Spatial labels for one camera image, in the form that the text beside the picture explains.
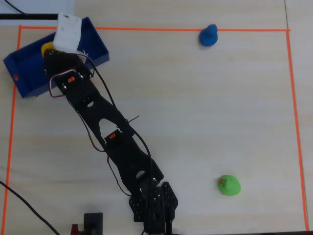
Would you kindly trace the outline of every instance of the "blue object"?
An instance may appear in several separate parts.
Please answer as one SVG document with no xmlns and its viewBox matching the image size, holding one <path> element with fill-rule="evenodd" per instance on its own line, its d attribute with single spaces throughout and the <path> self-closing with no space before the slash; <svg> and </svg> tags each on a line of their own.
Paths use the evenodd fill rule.
<svg viewBox="0 0 313 235">
<path fill-rule="evenodd" d="M 205 47 L 214 45 L 217 42 L 217 27 L 215 24 L 210 24 L 207 28 L 201 31 L 200 42 Z"/>
<path fill-rule="evenodd" d="M 44 73 L 44 59 L 41 54 L 41 47 L 45 43 L 52 42 L 54 35 L 55 33 L 50 34 L 14 51 L 3 60 L 22 97 L 38 96 L 49 90 L 49 78 Z M 82 32 L 78 49 L 85 50 L 95 66 L 101 65 L 110 59 L 109 51 L 89 17 L 82 20 Z M 85 64 L 89 69 L 92 68 L 89 60 L 86 60 Z"/>
</svg>

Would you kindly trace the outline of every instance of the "wire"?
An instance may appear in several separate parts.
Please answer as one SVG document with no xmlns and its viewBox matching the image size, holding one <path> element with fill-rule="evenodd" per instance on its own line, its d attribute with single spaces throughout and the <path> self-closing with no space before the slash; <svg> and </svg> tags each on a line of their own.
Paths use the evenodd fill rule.
<svg viewBox="0 0 313 235">
<path fill-rule="evenodd" d="M 284 0 L 284 4 L 285 4 L 286 24 L 287 24 L 287 28 L 289 28 L 289 26 L 288 26 L 288 17 L 287 17 L 286 0 Z"/>
<path fill-rule="evenodd" d="M 114 178 L 116 179 L 117 185 L 119 186 L 119 188 L 121 189 L 121 191 L 122 191 L 125 195 L 131 197 L 132 195 L 127 194 L 127 193 L 122 189 L 121 185 L 119 184 L 119 181 L 118 181 L 118 179 L 117 179 L 117 177 L 116 177 L 116 175 L 115 175 L 115 173 L 114 173 L 114 171 L 113 171 L 113 169 L 112 169 L 112 167 L 111 167 L 109 156 L 107 157 L 107 162 L 108 162 L 109 167 L 110 167 L 110 169 L 111 169 L 111 171 L 112 171 L 112 173 L 113 173 L 113 175 L 114 175 Z"/>
<path fill-rule="evenodd" d="M 90 61 L 91 66 L 93 67 L 94 71 L 96 71 L 96 73 L 97 73 L 97 75 L 99 76 L 99 78 L 101 79 L 101 81 L 102 81 L 104 87 L 106 88 L 107 93 L 108 93 L 108 95 L 109 95 L 109 97 L 110 97 L 110 100 L 111 100 L 112 105 L 116 108 L 115 102 L 114 102 L 113 97 L 112 97 L 112 95 L 111 95 L 111 93 L 110 93 L 110 91 L 109 91 L 109 88 L 108 88 L 106 82 L 104 81 L 104 79 L 102 78 L 102 76 L 100 75 L 99 71 L 97 70 L 96 66 L 94 65 L 93 60 L 92 60 L 89 56 L 83 55 L 83 54 L 79 54 L 79 53 L 66 52 L 66 54 L 73 54 L 73 55 L 84 56 L 84 57 L 86 57 L 86 58 Z"/>
<path fill-rule="evenodd" d="M 15 192 L 13 189 L 11 189 L 8 185 L 6 185 L 4 182 L 0 180 L 0 184 L 2 184 L 5 188 L 7 188 L 11 193 L 13 193 L 15 196 L 17 196 L 22 202 L 24 202 L 28 208 L 40 219 L 42 220 L 56 235 L 60 235 L 58 231 L 48 222 L 46 221 L 38 212 L 24 199 L 22 196 L 20 196 L 17 192 Z"/>
<path fill-rule="evenodd" d="M 64 71 L 64 72 L 58 73 L 58 74 L 56 74 L 56 75 L 53 75 L 53 76 L 50 78 L 50 80 L 49 80 L 49 92 L 50 92 L 50 95 L 51 95 L 53 98 L 58 98 L 58 97 L 63 97 L 63 96 L 64 96 L 64 94 L 60 94 L 60 95 L 56 95 L 56 96 L 54 96 L 54 95 L 52 94 L 51 82 L 53 81 L 53 79 L 54 79 L 55 77 L 57 77 L 57 76 L 60 76 L 60 75 L 63 75 L 63 74 L 67 74 L 68 72 L 72 72 L 72 71 L 76 72 L 75 70 L 70 69 L 70 70 L 66 70 L 66 71 Z"/>
<path fill-rule="evenodd" d="M 75 110 L 75 112 L 78 114 L 78 116 L 80 117 L 81 121 L 83 122 L 83 124 L 84 124 L 84 126 L 85 126 L 85 128 L 86 128 L 86 130 L 87 130 L 87 133 L 88 133 L 89 139 L 90 139 L 90 141 L 91 141 L 91 144 L 92 144 L 92 146 L 94 147 L 94 149 L 97 150 L 98 152 L 104 153 L 105 150 L 100 150 L 100 149 L 97 148 L 97 146 L 94 144 L 94 142 L 93 142 L 93 140 L 92 140 L 92 137 L 91 137 L 91 134 L 90 134 L 90 131 L 89 131 L 88 127 L 87 127 L 87 124 L 85 123 L 85 120 L 82 118 L 82 116 L 80 115 L 80 113 L 79 113 L 79 112 L 77 111 L 77 109 L 72 105 L 72 103 L 69 101 L 68 98 L 67 98 L 67 101 L 68 101 L 68 103 L 72 106 L 72 108 Z"/>
<path fill-rule="evenodd" d="M 8 0 L 4 0 L 7 4 L 9 4 L 12 8 L 14 8 L 15 10 L 17 10 L 18 12 L 20 12 L 23 15 L 26 15 L 25 12 L 21 11 L 20 9 L 16 8 L 14 5 L 12 5 L 11 3 L 9 3 Z"/>
<path fill-rule="evenodd" d="M 149 196 L 147 197 L 148 198 L 148 206 L 151 206 L 151 204 L 149 203 L 150 201 L 150 195 L 152 193 L 152 181 L 153 181 L 153 173 L 152 173 L 152 157 L 151 157 L 151 153 L 149 151 L 149 148 L 146 144 L 146 142 L 143 140 L 143 138 L 140 136 L 140 134 L 138 134 L 138 132 L 136 130 L 134 130 L 134 133 L 135 135 L 140 139 L 140 141 L 142 142 L 142 144 L 145 146 L 146 148 L 146 151 L 147 151 L 147 154 L 148 154 L 148 157 L 149 157 L 149 160 L 150 160 L 150 181 L 149 181 Z"/>
</svg>

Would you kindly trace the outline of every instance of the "yellow object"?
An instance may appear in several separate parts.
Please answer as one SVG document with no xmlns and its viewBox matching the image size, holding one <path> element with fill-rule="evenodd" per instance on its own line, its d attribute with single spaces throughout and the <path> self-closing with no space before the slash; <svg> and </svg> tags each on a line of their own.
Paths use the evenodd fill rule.
<svg viewBox="0 0 313 235">
<path fill-rule="evenodd" d="M 43 55 L 43 57 L 44 57 L 45 50 L 47 50 L 47 49 L 54 49 L 55 50 L 55 48 L 53 46 L 53 42 L 43 44 L 43 46 L 41 47 L 41 54 Z"/>
</svg>

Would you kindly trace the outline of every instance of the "red wire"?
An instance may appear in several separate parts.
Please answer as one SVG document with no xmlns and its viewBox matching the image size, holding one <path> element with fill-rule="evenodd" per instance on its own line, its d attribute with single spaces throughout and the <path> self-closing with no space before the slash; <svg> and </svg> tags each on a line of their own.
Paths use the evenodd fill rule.
<svg viewBox="0 0 313 235">
<path fill-rule="evenodd" d="M 68 54 L 81 55 L 81 54 L 78 54 L 78 53 L 68 53 Z M 52 95 L 52 92 L 51 92 L 51 81 L 53 80 L 54 77 L 59 76 L 59 75 L 62 75 L 62 74 L 66 74 L 66 73 L 69 72 L 69 71 L 75 71 L 75 70 L 70 69 L 70 70 L 64 71 L 64 72 L 62 72 L 62 73 L 56 74 L 56 75 L 54 75 L 54 76 L 52 76 L 52 77 L 50 78 L 50 81 L 49 81 L 49 92 L 50 92 L 50 95 L 51 95 L 53 98 L 63 97 L 63 96 L 65 96 L 65 95 L 62 94 L 62 95 L 53 96 L 53 95 Z M 86 128 L 86 130 L 87 130 L 87 133 L 88 133 L 88 136 L 89 136 L 89 139 L 90 139 L 90 141 L 91 141 L 92 146 L 93 146 L 93 147 L 95 148 L 95 150 L 97 150 L 98 152 L 105 152 L 105 150 L 100 150 L 100 149 L 97 148 L 97 146 L 94 144 L 94 142 L 93 142 L 93 140 L 92 140 L 92 137 L 91 137 L 91 134 L 90 134 L 90 131 L 89 131 L 89 129 L 88 129 L 88 127 L 87 127 L 87 125 L 86 125 L 84 119 L 82 118 L 82 116 L 79 114 L 79 112 L 75 109 L 75 107 L 71 104 L 71 102 L 70 102 L 69 100 L 68 100 L 68 102 L 69 102 L 69 104 L 72 106 L 72 108 L 77 112 L 78 116 L 79 116 L 80 119 L 82 120 L 82 122 L 83 122 L 83 124 L 84 124 L 84 126 L 85 126 L 85 128 Z M 113 169 L 112 169 L 112 167 L 111 167 L 109 156 L 107 157 L 107 162 L 108 162 L 108 165 L 109 165 L 109 167 L 110 167 L 110 169 L 111 169 L 111 171 L 112 171 L 112 173 L 113 173 L 113 176 L 114 176 L 114 178 L 115 178 L 115 180 L 116 180 L 116 183 L 117 183 L 117 185 L 119 186 L 119 188 L 121 189 L 121 191 L 122 191 L 125 195 L 131 197 L 132 195 L 131 195 L 131 194 L 127 194 L 127 193 L 122 189 L 121 185 L 119 184 L 119 181 L 118 181 L 118 179 L 117 179 L 117 177 L 116 177 L 116 175 L 115 175 L 115 173 L 114 173 L 114 171 L 113 171 Z"/>
<path fill-rule="evenodd" d="M 63 97 L 64 94 L 60 94 L 60 95 L 54 96 L 54 95 L 52 94 L 51 82 L 53 81 L 53 79 L 54 79 L 55 77 L 60 76 L 60 75 L 63 75 L 63 74 L 66 74 L 66 73 L 71 72 L 71 71 L 75 71 L 75 70 L 73 70 L 73 69 L 66 70 L 66 71 L 64 71 L 64 72 L 58 73 L 58 74 L 56 74 L 56 75 L 53 75 L 53 76 L 50 78 L 50 80 L 49 80 L 49 92 L 50 92 L 50 95 L 51 95 L 53 98 Z"/>
</svg>

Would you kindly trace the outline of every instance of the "orange line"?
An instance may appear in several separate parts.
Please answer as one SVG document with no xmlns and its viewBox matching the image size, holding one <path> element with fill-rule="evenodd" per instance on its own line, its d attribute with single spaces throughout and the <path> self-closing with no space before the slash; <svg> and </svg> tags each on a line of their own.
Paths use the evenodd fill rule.
<svg viewBox="0 0 313 235">
<path fill-rule="evenodd" d="M 290 72 L 290 80 L 291 80 L 291 90 L 292 90 L 292 100 L 293 100 L 295 129 L 296 129 L 296 133 L 297 133 L 297 143 L 298 143 L 298 154 L 299 154 L 299 166 L 300 166 L 300 178 L 301 178 L 301 189 L 302 189 L 302 204 L 303 204 L 304 224 L 305 224 L 305 230 L 309 231 L 308 214 L 307 214 L 307 202 L 306 202 L 304 174 L 303 174 L 302 152 L 301 152 L 300 130 L 299 130 L 297 103 L 296 103 L 295 90 L 294 90 L 294 80 L 293 80 L 293 71 L 292 71 L 291 50 L 290 50 L 290 40 L 289 40 L 289 33 L 287 31 L 286 31 L 286 40 L 287 40 L 287 51 L 288 51 L 288 60 L 289 60 L 289 72 Z"/>
<path fill-rule="evenodd" d="M 57 29 L 55 26 L 21 26 L 22 29 Z"/>
<path fill-rule="evenodd" d="M 288 32 L 290 29 L 286 28 L 264 28 L 264 29 L 253 29 L 253 28 L 220 28 L 220 32 Z"/>
<path fill-rule="evenodd" d="M 54 26 L 22 26 L 22 29 L 56 29 Z M 201 28 L 133 28 L 133 27 L 96 27 L 97 30 L 125 31 L 163 31 L 163 32 L 200 32 Z M 249 28 L 220 28 L 220 32 L 287 32 L 290 29 L 249 29 Z"/>
<path fill-rule="evenodd" d="M 163 32 L 200 32 L 201 28 L 130 28 L 130 27 L 96 27 L 97 30 L 126 31 L 163 31 Z"/>
<path fill-rule="evenodd" d="M 21 33 L 22 33 L 22 27 L 19 25 L 17 50 L 20 49 L 20 46 L 21 46 Z M 15 110 L 15 94 L 16 94 L 16 85 L 14 83 L 14 85 L 13 85 L 13 95 L 12 95 L 12 107 L 11 107 L 9 151 L 8 151 L 8 161 L 7 161 L 7 165 L 6 165 L 6 178 L 5 178 L 5 184 L 6 185 L 9 185 L 9 179 L 10 179 L 12 139 L 13 139 L 13 126 L 14 126 L 14 110 Z M 1 235 L 4 235 L 7 200 L 8 200 L 8 189 L 5 188 L 5 190 L 4 190 L 3 213 L 2 213 Z"/>
</svg>

